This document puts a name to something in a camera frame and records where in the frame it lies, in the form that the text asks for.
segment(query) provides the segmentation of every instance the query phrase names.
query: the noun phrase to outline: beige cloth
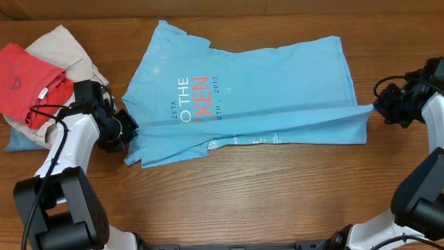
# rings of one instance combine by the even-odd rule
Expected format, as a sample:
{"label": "beige cloth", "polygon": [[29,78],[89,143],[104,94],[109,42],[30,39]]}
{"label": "beige cloth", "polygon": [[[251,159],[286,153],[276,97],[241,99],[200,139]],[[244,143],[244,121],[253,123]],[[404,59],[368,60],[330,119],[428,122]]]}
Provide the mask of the beige cloth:
{"label": "beige cloth", "polygon": [[[67,78],[73,82],[93,80],[102,85],[109,82],[100,74],[97,67],[92,63],[86,51],[81,47],[72,34],[63,26],[55,28],[50,33],[42,36],[32,43],[26,51],[40,60],[47,61],[52,65],[67,70]],[[65,103],[66,106],[75,101],[74,93]],[[4,115],[5,120],[27,138],[39,145],[50,149],[57,135],[54,120],[49,119],[39,129],[30,129],[21,122],[16,122]]]}

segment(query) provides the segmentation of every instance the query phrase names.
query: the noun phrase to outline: white arm casing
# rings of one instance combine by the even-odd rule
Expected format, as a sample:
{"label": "white arm casing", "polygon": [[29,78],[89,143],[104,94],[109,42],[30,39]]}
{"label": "white arm casing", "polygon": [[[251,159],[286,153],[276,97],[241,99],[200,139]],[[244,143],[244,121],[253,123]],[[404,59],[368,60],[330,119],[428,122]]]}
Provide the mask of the white arm casing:
{"label": "white arm casing", "polygon": [[[99,128],[92,115],[76,114],[70,115],[63,119],[63,122],[68,126],[68,137],[63,146],[62,153],[57,161],[57,165],[52,171],[51,175],[59,174],[68,167],[82,167],[86,174],[88,168],[89,157],[94,143],[99,138]],[[57,137],[49,155],[44,161],[42,167],[35,173],[35,176],[43,178],[48,172],[51,165],[51,160],[54,158],[60,143],[63,138],[63,126],[57,124]]]}
{"label": "white arm casing", "polygon": [[[422,233],[408,226],[398,226],[395,215],[388,209],[366,223],[354,225],[348,234],[347,247],[351,250],[371,250],[375,245],[403,234],[424,238]],[[405,243],[400,240],[382,247],[381,250],[394,249],[410,242],[414,240],[407,240]]]}
{"label": "white arm casing", "polygon": [[136,237],[110,226],[110,239],[103,250],[137,250]]}
{"label": "white arm casing", "polygon": [[427,125],[429,153],[436,147],[444,148],[444,97],[435,93],[422,107],[422,118]]}

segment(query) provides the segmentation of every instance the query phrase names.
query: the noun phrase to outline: red shirt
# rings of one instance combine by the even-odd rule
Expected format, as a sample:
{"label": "red shirt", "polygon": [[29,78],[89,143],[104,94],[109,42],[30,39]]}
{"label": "red shirt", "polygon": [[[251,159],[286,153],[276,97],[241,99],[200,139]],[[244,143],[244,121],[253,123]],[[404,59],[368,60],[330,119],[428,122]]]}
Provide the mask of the red shirt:
{"label": "red shirt", "polygon": [[[63,105],[74,91],[74,83],[62,68],[44,62],[17,44],[0,51],[0,113],[32,129],[41,127],[48,117],[29,110],[32,105]],[[37,108],[54,114],[58,108]]]}

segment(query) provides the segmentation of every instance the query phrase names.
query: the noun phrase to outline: wood grain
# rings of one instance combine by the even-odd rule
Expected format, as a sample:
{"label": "wood grain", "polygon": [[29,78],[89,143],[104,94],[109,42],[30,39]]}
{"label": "wood grain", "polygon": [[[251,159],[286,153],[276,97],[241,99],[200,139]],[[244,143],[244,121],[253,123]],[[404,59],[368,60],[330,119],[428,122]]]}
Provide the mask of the wood grain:
{"label": "wood grain", "polygon": [[441,0],[0,0],[13,19],[444,13]]}
{"label": "wood grain", "polygon": [[[360,104],[374,101],[378,79],[421,68],[444,54],[440,14],[190,17],[168,21],[212,47],[245,51],[328,35],[341,37]],[[1,22],[0,47],[23,47],[63,24],[121,97],[150,42],[157,19]],[[123,107],[120,98],[117,105]],[[9,138],[0,122],[0,149]],[[225,147],[211,156],[161,167],[126,166],[125,153],[95,149],[88,178],[110,223],[150,244],[243,244],[328,238],[390,206],[398,184],[428,155],[427,131],[384,125],[376,113],[365,145]],[[18,249],[23,226],[12,198],[47,152],[0,150],[0,249]],[[412,244],[408,249],[424,249]]]}

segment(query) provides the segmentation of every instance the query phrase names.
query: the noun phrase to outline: blue cloth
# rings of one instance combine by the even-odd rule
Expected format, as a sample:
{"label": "blue cloth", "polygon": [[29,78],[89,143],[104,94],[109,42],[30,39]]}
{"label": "blue cloth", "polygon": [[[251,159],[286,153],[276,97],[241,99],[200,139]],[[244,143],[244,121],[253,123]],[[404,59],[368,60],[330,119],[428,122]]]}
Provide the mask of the blue cloth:
{"label": "blue cloth", "polygon": [[126,163],[142,167],[227,144],[361,144],[373,110],[357,105],[339,37],[230,53],[166,21],[122,99],[139,124]]}
{"label": "blue cloth", "polygon": [[11,128],[11,139],[8,146],[6,146],[6,152],[13,151],[30,151],[30,150],[42,150],[46,149],[37,143],[29,140],[23,133]]}

